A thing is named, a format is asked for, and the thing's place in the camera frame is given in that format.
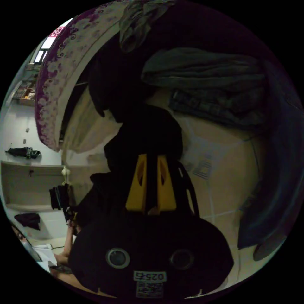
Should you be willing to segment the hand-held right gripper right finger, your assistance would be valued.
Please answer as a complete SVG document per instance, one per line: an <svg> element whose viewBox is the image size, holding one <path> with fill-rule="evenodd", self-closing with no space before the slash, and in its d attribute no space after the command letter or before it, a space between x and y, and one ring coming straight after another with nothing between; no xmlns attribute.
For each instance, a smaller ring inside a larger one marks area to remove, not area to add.
<svg viewBox="0 0 304 304"><path fill-rule="evenodd" d="M157 208L158 211L174 211L177 203L166 156L157 157Z"/></svg>

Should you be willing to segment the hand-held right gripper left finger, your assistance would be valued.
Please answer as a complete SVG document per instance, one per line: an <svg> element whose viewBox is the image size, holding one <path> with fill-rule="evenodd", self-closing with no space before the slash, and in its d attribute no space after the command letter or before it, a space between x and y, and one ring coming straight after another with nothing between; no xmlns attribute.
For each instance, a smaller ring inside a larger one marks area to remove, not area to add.
<svg viewBox="0 0 304 304"><path fill-rule="evenodd" d="M128 211L144 212L147 192L147 155L138 156L125 207Z"/></svg>

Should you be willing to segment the person's left hand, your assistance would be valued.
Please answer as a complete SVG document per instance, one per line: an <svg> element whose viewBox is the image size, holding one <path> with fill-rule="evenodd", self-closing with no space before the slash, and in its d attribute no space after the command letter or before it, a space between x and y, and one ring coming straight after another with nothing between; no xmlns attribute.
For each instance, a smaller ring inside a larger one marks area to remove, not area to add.
<svg viewBox="0 0 304 304"><path fill-rule="evenodd" d="M77 221L68 220L66 222L68 229L70 229L74 236L77 236L78 233L81 231L81 227L78 225Z"/></svg>

